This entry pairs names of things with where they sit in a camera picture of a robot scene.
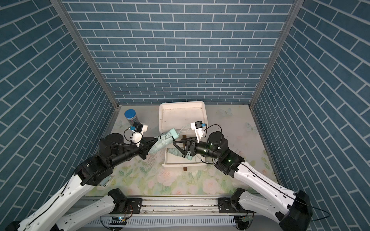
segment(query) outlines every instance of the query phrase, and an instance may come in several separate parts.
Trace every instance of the floral tablecloth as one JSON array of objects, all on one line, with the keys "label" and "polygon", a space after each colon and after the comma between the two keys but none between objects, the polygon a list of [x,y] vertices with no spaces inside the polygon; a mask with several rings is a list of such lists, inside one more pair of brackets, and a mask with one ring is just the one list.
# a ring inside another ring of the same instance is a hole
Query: floral tablecloth
[{"label": "floral tablecloth", "polygon": [[[159,106],[123,106],[117,117],[112,133],[123,133],[129,126],[124,112],[137,112],[140,122],[148,125],[147,137],[159,135]],[[276,181],[270,161],[264,150],[252,115],[246,105],[206,106],[209,125],[219,124],[229,141],[229,148],[245,158],[256,170]],[[224,175],[213,165],[198,171],[166,171],[164,150],[148,154],[145,160],[135,157],[117,166],[113,180],[106,187],[95,187],[86,196],[104,196],[114,188],[120,188],[125,195],[170,195],[170,194],[232,194],[237,187],[249,192],[255,191],[230,176]]]}]

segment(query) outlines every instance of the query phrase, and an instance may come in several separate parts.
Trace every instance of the blue brick wallpaper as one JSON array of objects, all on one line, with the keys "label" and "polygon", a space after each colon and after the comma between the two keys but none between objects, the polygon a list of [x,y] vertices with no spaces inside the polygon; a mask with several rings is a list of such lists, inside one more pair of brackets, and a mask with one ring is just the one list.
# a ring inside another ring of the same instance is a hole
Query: blue brick wallpaper
[{"label": "blue brick wallpaper", "polygon": [[91,155],[113,107],[49,0],[0,1],[0,230]]},{"label": "blue brick wallpaper", "polygon": [[120,104],[248,104],[293,0],[64,0]]},{"label": "blue brick wallpaper", "polygon": [[305,0],[254,111],[283,184],[332,214],[312,230],[370,230],[369,73],[370,2]]}]

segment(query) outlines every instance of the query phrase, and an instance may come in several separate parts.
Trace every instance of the metal frame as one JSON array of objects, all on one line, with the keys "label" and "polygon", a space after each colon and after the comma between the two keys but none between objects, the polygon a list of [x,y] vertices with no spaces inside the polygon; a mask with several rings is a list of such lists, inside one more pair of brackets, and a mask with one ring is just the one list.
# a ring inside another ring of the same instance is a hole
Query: metal frame
[{"label": "metal frame", "polygon": [[261,140],[262,140],[262,144],[263,144],[263,146],[265,147],[265,151],[266,151],[266,153],[267,153],[267,157],[269,158],[270,164],[271,164],[271,166],[272,166],[272,170],[273,170],[273,171],[274,171],[274,173],[275,173],[275,177],[276,177],[276,179],[277,179],[277,182],[278,182],[279,184],[282,184],[283,182],[281,181],[281,178],[280,178],[280,176],[279,176],[279,172],[278,172],[278,169],[277,169],[277,167],[276,167],[276,164],[275,164],[275,162],[274,162],[274,161],[273,161],[273,159],[272,159],[272,156],[271,156],[271,153],[270,153],[269,147],[267,146],[266,139],[265,139],[265,137],[262,135],[261,127],[259,126],[259,123],[258,123],[258,121],[257,121],[256,114],[255,114],[255,112],[254,112],[253,108],[249,108],[249,109],[250,109],[250,113],[252,114],[253,120],[254,120],[254,122],[255,122],[255,124],[256,124],[257,131],[258,131],[258,133],[259,133],[259,137],[261,138]]},{"label": "metal frame", "polygon": [[67,9],[65,8],[64,4],[61,0],[50,0],[52,5],[54,6],[56,12],[58,13],[60,19],[64,23],[65,27],[67,28],[68,32],[72,36],[74,42],[76,43],[77,47],[79,48],[80,52],[84,56],[87,64],[91,68],[92,72],[94,73],[96,79],[99,81],[101,87],[103,88],[104,92],[108,96],[109,100],[114,106],[114,109],[118,109],[118,102],[115,99],[112,91],[110,90],[107,82],[105,81],[102,73],[100,72],[98,66],[96,65],[95,60],[91,56],[87,46],[82,39],[80,33],[77,30],[76,25],[73,23],[71,16],[68,14]]},{"label": "metal frame", "polygon": [[107,128],[105,129],[103,137],[106,137],[107,135],[109,135],[112,132],[112,129],[114,127],[114,124],[117,120],[117,117],[118,117],[118,114],[120,113],[121,108],[122,108],[122,106],[120,105],[120,106],[118,106],[117,109],[115,109],[113,111],[113,114],[112,114],[111,118],[108,121],[108,125],[107,125]]},{"label": "metal frame", "polygon": [[[225,195],[163,195],[163,196],[129,196],[142,198],[140,214],[133,216],[184,216],[184,215],[220,215],[218,198]],[[100,200],[101,197],[83,197],[77,201],[67,213],[77,210]],[[227,213],[241,215],[246,213]]]},{"label": "metal frame", "polygon": [[271,52],[270,59],[268,63],[266,64],[266,67],[261,75],[261,79],[259,80],[255,93],[252,96],[252,99],[249,103],[249,107],[253,109],[254,105],[257,102],[258,96],[261,93],[261,90],[263,86],[265,85],[265,82],[267,78],[269,77],[269,74],[271,72],[272,67],[274,66],[274,63],[278,57],[278,54],[280,53],[281,48],[284,45],[284,41],[288,36],[288,33],[293,25],[294,20],[296,19],[298,12],[303,4],[304,0],[295,0],[292,7],[290,8],[290,12],[288,14],[288,18],[286,19],[284,26],[280,32],[279,38],[276,41],[276,44],[274,46],[274,49]]}]

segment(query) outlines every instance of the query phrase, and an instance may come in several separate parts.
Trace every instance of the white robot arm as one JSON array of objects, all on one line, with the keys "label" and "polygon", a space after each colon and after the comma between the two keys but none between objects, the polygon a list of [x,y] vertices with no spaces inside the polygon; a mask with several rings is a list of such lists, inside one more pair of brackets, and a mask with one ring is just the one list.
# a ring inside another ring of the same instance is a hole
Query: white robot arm
[{"label": "white robot arm", "polygon": [[183,157],[190,152],[190,156],[200,154],[216,159],[214,165],[218,170],[251,186],[263,196],[256,197],[238,188],[230,199],[233,212],[254,211],[279,223],[284,231],[307,230],[313,215],[312,208],[315,208],[311,206],[308,195],[303,191],[296,193],[287,189],[255,170],[244,158],[229,149],[228,140],[221,132],[211,133],[207,142],[200,141],[199,137],[204,132],[201,124],[201,121],[194,124],[196,138],[174,141],[174,146]]},{"label": "white robot arm", "polygon": [[[311,221],[312,207],[308,195],[287,189],[255,170],[248,162],[228,148],[228,141],[221,132],[210,134],[207,142],[202,142],[201,121],[193,123],[197,137],[174,141],[173,145],[183,157],[201,154],[217,159],[214,164],[225,175],[253,187],[263,197],[251,195],[238,188],[231,196],[230,205],[234,213],[254,211],[279,223],[284,231],[305,231]],[[117,133],[99,141],[99,153],[80,164],[71,179],[35,213],[22,221],[14,221],[6,231],[74,231],[93,219],[107,213],[119,214],[127,208],[125,195],[118,189],[75,213],[63,216],[72,205],[94,186],[105,182],[114,166],[139,155],[142,159],[157,141],[155,138],[132,139],[129,145],[123,144],[123,136]],[[184,149],[177,144],[184,143]]]},{"label": "white robot arm", "polygon": [[107,182],[115,166],[135,156],[146,159],[148,151],[157,142],[157,138],[140,137],[138,141],[133,139],[135,143],[127,145],[123,139],[118,133],[101,139],[99,152],[82,162],[56,194],[26,219],[11,222],[6,231],[74,231],[99,216],[122,213],[127,208],[127,198],[116,188],[98,202],[63,216],[83,195],[101,182]]}]

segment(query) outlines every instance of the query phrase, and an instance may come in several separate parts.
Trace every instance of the cylindrical container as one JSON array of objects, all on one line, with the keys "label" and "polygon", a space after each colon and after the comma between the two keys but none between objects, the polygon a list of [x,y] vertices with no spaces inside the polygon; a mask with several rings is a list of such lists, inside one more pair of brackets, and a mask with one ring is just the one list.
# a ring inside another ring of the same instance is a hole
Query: cylindrical container
[{"label": "cylindrical container", "polygon": [[134,122],[139,123],[139,119],[138,119],[138,117],[136,115],[136,111],[134,109],[128,109],[127,111],[125,111],[125,117],[129,121],[131,126],[134,125]]}]

